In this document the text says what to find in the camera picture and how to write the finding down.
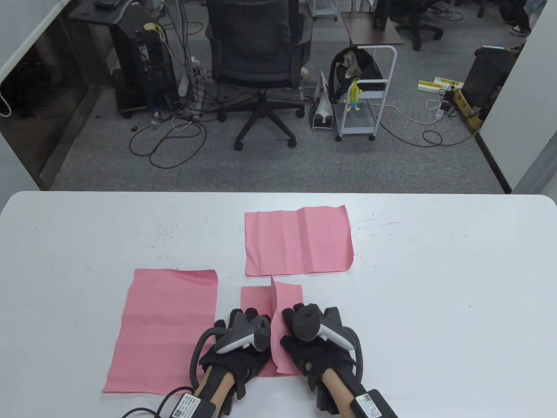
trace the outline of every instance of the metal cart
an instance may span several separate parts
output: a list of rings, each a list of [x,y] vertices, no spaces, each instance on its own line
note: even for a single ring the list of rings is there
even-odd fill
[[[358,46],[358,49],[367,50],[374,59],[376,50],[385,48],[389,48],[393,51],[393,60],[390,65],[389,76],[384,78],[381,69],[377,65],[376,73],[378,78],[358,81],[358,85],[360,85],[360,87],[364,84],[373,85],[372,90],[362,90],[360,100],[358,101],[360,110],[356,111],[356,109],[351,109],[348,111],[350,107],[348,98],[356,87],[355,83],[352,83],[348,88],[348,92],[340,98],[337,104],[333,105],[336,124],[339,130],[339,133],[335,138],[337,142],[342,141],[343,135],[350,134],[367,134],[369,135],[370,141],[375,140],[375,135],[377,135],[377,129],[379,128],[379,122],[381,121],[381,115],[383,114],[383,109],[385,107],[387,93],[389,93],[394,64],[397,61],[397,50],[392,45]],[[379,106],[379,113],[377,116],[375,116],[370,100],[381,100],[380,105],[374,104],[374,106]]]
[[[318,16],[334,16],[339,19],[339,0],[307,0],[314,21]]]

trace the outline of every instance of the pink cloth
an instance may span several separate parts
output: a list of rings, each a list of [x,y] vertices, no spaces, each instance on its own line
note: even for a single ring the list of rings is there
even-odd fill
[[[136,270],[103,392],[166,395],[190,385],[189,363],[214,325],[217,290],[214,270]]]
[[[354,261],[345,206],[246,213],[246,274],[347,271]]]
[[[272,361],[265,366],[259,376],[276,377],[299,375],[288,353],[280,345],[280,339],[289,334],[282,311],[292,308],[296,303],[303,303],[302,286],[285,284],[275,281],[271,276],[271,286],[242,288],[242,309],[256,308],[260,314],[267,314],[271,321],[271,353]]]

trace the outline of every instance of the label sticker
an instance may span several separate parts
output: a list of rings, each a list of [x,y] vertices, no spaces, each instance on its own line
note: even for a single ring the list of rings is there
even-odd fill
[[[356,397],[356,402],[360,405],[362,411],[364,411],[366,417],[368,418],[380,418],[383,416],[377,408],[375,402],[373,402],[372,398],[367,394],[363,394]]]
[[[193,413],[197,409],[197,405],[201,403],[201,399],[186,393],[178,402],[176,409],[172,412],[173,418],[192,418]]]

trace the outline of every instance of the hand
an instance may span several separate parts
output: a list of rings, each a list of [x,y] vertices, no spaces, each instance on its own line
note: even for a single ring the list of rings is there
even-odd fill
[[[352,374],[355,361],[348,350],[330,340],[324,341],[317,337],[311,341],[302,341],[295,336],[294,317],[303,307],[303,304],[298,303],[294,309],[288,308],[282,311],[282,317],[292,336],[282,337],[280,343],[292,357],[296,367],[307,376],[307,384],[313,391],[327,369]]]
[[[232,326],[236,314],[241,312],[241,309],[234,309],[230,312],[228,329]],[[246,309],[245,315],[247,320],[251,321],[258,316],[258,312],[256,309],[249,308]],[[226,324],[223,319],[216,321],[214,326],[226,328]],[[236,392],[237,398],[241,399],[246,394],[246,382],[256,377],[270,358],[271,348],[259,352],[250,345],[248,348],[240,347],[228,353],[217,354],[213,346],[199,360],[199,364],[202,366],[205,373],[207,372],[207,369],[211,367],[213,370],[220,368],[233,374],[234,386],[232,389]]]

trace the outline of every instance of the keyboard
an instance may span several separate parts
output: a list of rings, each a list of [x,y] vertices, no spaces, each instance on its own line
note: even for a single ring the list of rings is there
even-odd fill
[[[99,9],[114,10],[126,0],[95,0],[95,7]]]

